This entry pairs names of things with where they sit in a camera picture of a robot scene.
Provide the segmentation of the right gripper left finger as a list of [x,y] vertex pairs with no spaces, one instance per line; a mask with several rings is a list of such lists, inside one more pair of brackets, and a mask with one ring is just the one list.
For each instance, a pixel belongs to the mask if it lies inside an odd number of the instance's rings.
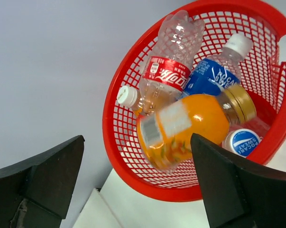
[[78,135],[0,169],[0,228],[58,228],[66,218],[82,163]]

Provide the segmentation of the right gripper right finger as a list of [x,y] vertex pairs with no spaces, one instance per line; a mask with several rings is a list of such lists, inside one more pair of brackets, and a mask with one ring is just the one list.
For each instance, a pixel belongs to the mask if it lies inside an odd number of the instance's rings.
[[209,226],[286,228],[286,172],[191,136],[193,161]]

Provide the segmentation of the large clear plastic bottle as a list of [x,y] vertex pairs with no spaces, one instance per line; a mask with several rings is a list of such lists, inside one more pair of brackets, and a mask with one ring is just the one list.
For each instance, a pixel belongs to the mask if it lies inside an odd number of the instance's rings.
[[235,124],[221,143],[222,148],[242,157],[247,157],[263,140],[270,126],[255,117],[242,125]]

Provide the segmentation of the small orange juice bottle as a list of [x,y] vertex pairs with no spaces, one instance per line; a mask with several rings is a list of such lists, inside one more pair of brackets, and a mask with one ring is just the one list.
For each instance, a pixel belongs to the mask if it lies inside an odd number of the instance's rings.
[[169,172],[192,158],[192,134],[219,145],[231,126],[250,121],[256,115],[248,92],[240,85],[233,85],[219,95],[189,95],[140,118],[137,136],[149,164]]

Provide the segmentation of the blue label bottle front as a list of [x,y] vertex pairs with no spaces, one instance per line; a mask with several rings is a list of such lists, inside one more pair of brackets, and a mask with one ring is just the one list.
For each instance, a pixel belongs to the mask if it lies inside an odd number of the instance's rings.
[[220,54],[207,56],[198,62],[178,99],[194,94],[219,95],[224,89],[240,84],[239,62],[244,61],[252,47],[253,42],[248,37],[232,34]]

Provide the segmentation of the tall orange juice bottle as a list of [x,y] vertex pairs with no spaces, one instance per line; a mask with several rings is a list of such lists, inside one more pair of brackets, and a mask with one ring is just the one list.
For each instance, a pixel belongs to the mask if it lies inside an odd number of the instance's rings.
[[139,90],[134,87],[123,85],[118,91],[117,102],[120,105],[130,108],[136,117],[142,112],[143,99]]

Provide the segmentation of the crushed red label bottle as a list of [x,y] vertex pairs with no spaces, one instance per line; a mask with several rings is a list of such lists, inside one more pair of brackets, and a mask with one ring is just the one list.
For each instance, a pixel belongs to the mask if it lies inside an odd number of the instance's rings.
[[204,28],[204,21],[190,18],[186,10],[164,19],[139,81],[141,115],[151,114],[180,97],[202,45]]

